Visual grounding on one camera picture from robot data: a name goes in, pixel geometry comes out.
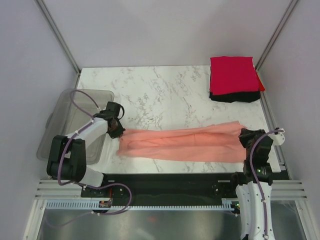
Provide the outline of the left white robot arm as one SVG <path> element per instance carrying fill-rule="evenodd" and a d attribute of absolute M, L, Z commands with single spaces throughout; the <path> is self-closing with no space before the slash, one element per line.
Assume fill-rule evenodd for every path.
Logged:
<path fill-rule="evenodd" d="M 124 114 L 122 105 L 109 101 L 104 110 L 89 115 L 90 120 L 80 129 L 68 135 L 56 135 L 51 142 L 46 172 L 63 186 L 75 183 L 91 187 L 99 197 L 106 196 L 110 185 L 104 174 L 87 167 L 87 148 L 99 137 L 108 134 L 111 139 L 125 132 L 119 114 Z"/>

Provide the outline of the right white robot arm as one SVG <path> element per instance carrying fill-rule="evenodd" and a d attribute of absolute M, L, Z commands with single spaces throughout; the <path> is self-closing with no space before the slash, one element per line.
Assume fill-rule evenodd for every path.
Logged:
<path fill-rule="evenodd" d="M 265 132 L 243 128 L 239 141 L 246 150 L 243 172 L 235 172 L 229 184 L 237 197 L 241 220 L 241 240 L 274 240 L 271 193 L 272 169 L 268 163 L 272 146 L 285 141 L 284 129 Z"/>

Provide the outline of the salmon pink t shirt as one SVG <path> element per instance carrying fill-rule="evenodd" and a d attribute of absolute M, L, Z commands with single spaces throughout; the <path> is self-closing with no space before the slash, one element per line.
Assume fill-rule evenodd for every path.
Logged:
<path fill-rule="evenodd" d="M 128 129 L 119 140 L 118 156 L 180 162 L 241 163 L 246 150 L 238 121 L 177 130 Z"/>

